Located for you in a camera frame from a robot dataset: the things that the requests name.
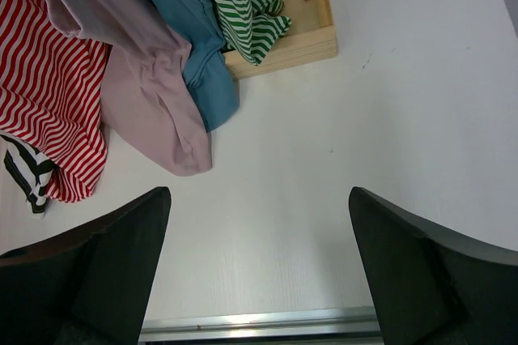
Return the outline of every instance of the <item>green and white striped fabric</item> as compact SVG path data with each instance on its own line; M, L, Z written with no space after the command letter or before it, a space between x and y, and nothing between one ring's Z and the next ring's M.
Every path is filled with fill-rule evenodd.
M219 25L230 49L237 49L258 66L275 41L291 26L291 19L278 15L281 0L214 0Z

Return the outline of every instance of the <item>wooden tray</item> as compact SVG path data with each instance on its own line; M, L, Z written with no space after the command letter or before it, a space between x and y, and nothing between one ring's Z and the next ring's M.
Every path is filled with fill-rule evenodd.
M283 0L283 14L291 17L289 32L259 66L245 61L237 51L224 54L235 79L249 78L283 68L333 58L337 55L336 34L329 0Z

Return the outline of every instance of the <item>red and white striped fabric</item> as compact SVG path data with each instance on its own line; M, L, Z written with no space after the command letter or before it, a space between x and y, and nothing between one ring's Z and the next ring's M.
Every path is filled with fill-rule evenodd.
M99 127L108 46L63 36L45 0L0 0L0 58L0 130L59 167L50 198L89 197L107 154Z

